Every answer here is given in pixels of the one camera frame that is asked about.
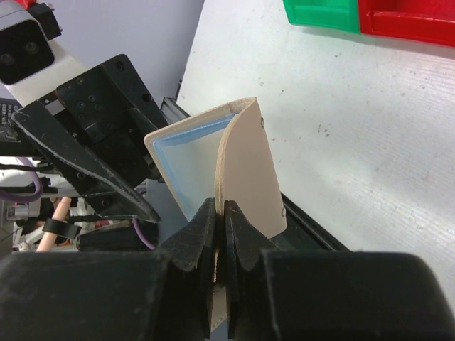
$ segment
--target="gray wall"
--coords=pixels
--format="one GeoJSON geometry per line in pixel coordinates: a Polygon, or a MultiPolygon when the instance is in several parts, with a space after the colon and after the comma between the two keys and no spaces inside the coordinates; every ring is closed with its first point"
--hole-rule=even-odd
{"type": "MultiPolygon", "coordinates": [[[[176,94],[204,0],[51,0],[58,41],[93,67],[125,53],[160,105],[176,94]]],[[[0,97],[10,98],[0,86],[0,97]]]]}

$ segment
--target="table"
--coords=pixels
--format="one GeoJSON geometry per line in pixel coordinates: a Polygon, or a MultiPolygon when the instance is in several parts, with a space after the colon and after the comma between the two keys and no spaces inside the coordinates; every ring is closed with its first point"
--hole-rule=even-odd
{"type": "Polygon", "coordinates": [[[352,250],[422,257],[455,308],[454,60],[205,0],[178,104],[258,97],[282,192],[352,250]]]}

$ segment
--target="purple cable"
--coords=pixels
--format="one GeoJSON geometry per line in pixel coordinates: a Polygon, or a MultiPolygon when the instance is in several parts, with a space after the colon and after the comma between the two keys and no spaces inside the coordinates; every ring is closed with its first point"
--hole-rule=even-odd
{"type": "MultiPolygon", "coordinates": [[[[32,162],[30,162],[27,158],[17,158],[24,166],[34,167],[32,162]]],[[[26,204],[29,202],[37,201],[41,195],[43,194],[43,186],[41,185],[40,177],[37,173],[31,172],[31,177],[33,180],[33,184],[35,185],[35,192],[32,195],[17,195],[9,192],[5,192],[4,190],[0,190],[0,199],[5,201],[13,201],[20,204],[26,204]]]]}
{"type": "Polygon", "coordinates": [[[134,229],[136,230],[137,236],[139,237],[141,242],[144,243],[144,245],[146,247],[148,247],[150,250],[155,250],[156,247],[147,240],[147,238],[144,236],[144,234],[142,234],[141,227],[139,227],[139,222],[137,221],[137,219],[133,218],[132,221],[133,221],[134,229]]]}

